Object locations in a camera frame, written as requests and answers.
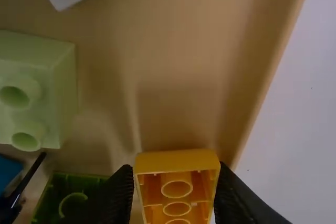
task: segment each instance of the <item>beige wall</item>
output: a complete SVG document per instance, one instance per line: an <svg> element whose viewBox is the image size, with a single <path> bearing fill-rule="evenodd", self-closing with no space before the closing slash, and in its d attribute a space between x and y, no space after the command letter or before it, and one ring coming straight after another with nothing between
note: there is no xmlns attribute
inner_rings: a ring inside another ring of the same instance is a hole
<svg viewBox="0 0 336 224"><path fill-rule="evenodd" d="M140 151L194 147L232 164L301 3L0 0L0 28L77 45L80 113L57 168L110 174Z"/></svg>

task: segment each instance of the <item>light green toy brick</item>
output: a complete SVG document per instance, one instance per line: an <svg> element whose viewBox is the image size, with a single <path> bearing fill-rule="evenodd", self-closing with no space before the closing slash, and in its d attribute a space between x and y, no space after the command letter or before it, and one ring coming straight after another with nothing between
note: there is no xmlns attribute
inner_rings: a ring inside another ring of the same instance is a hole
<svg viewBox="0 0 336 224"><path fill-rule="evenodd" d="M76 112L74 44L0 30L0 143L60 148Z"/></svg>

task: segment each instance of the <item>yellow toy brick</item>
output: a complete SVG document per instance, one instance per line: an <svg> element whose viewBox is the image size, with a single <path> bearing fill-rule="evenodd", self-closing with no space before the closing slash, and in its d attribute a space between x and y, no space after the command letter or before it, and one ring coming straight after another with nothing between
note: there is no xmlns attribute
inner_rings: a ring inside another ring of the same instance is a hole
<svg viewBox="0 0 336 224"><path fill-rule="evenodd" d="M211 150L139 154L134 180L144 223L210 223L220 169Z"/></svg>

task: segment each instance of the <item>green toy brick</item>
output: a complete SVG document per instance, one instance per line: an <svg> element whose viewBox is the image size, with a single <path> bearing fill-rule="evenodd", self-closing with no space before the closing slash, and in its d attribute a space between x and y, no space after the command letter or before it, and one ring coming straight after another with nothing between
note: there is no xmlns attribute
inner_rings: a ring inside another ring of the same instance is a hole
<svg viewBox="0 0 336 224"><path fill-rule="evenodd" d="M60 148L77 112L75 46L0 30L0 143Z"/></svg>
<svg viewBox="0 0 336 224"><path fill-rule="evenodd" d="M80 209L109 177L54 172L36 206L33 224L59 223L68 213Z"/></svg>

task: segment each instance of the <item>plastic block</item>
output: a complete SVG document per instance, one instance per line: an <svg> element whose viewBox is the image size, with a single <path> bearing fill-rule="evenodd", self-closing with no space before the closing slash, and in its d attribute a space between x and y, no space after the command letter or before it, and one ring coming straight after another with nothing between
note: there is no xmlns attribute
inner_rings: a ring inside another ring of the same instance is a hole
<svg viewBox="0 0 336 224"><path fill-rule="evenodd" d="M0 155L0 196L22 170L21 163Z"/></svg>
<svg viewBox="0 0 336 224"><path fill-rule="evenodd" d="M134 179L144 223L209 223L220 169L211 150L139 154Z"/></svg>
<svg viewBox="0 0 336 224"><path fill-rule="evenodd" d="M54 172L36 206L31 223L59 223L97 194L109 177Z"/></svg>
<svg viewBox="0 0 336 224"><path fill-rule="evenodd" d="M0 143L60 148L76 112L74 44L0 30Z"/></svg>

